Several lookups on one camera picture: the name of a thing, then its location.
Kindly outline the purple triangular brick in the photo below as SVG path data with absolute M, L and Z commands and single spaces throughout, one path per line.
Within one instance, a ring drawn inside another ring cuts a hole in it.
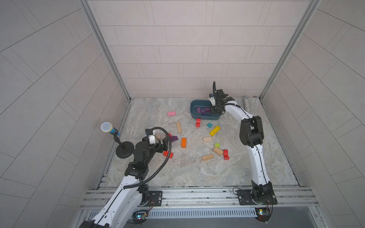
M 178 141 L 178 137 L 177 136 L 171 136 L 171 142 L 175 142 Z

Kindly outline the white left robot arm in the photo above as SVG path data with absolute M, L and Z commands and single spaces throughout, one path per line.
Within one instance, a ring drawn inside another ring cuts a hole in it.
M 163 164 L 149 178 L 148 164 L 155 153 L 168 152 Z M 166 165 L 171 154 L 171 140 L 166 137 L 157 145 L 150 144 L 149 141 L 141 141 L 137 145 L 131 142 L 122 142 L 117 147 L 118 154 L 126 158 L 134 154 L 135 160 L 129 163 L 125 172 L 125 177 L 116 192 L 107 201 L 103 209 L 91 220 L 83 221 L 81 228 L 122 228 L 131 219 L 135 209 L 148 201 L 148 185 L 161 169 Z

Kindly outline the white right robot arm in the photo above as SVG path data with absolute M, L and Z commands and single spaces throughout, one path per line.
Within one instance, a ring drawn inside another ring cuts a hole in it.
M 234 98 L 225 94 L 223 90 L 216 89 L 213 83 L 213 93 L 209 95 L 210 110 L 213 114 L 231 114 L 240 123 L 239 138 L 243 145 L 249 148 L 249 158 L 252 167 L 252 199 L 256 204 L 270 202 L 277 204 L 272 183 L 268 176 L 264 156 L 264 132 L 262 119 L 253 116 L 237 104 Z

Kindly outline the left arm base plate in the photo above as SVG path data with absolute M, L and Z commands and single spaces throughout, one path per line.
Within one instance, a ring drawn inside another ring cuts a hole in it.
M 162 205 L 162 198 L 162 191 L 143 192 L 142 202 L 139 207 L 160 207 Z

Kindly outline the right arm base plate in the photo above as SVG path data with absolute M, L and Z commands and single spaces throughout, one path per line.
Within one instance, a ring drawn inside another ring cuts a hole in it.
M 240 205 L 277 205 L 278 201 L 273 189 L 260 190 L 237 190 L 236 194 Z

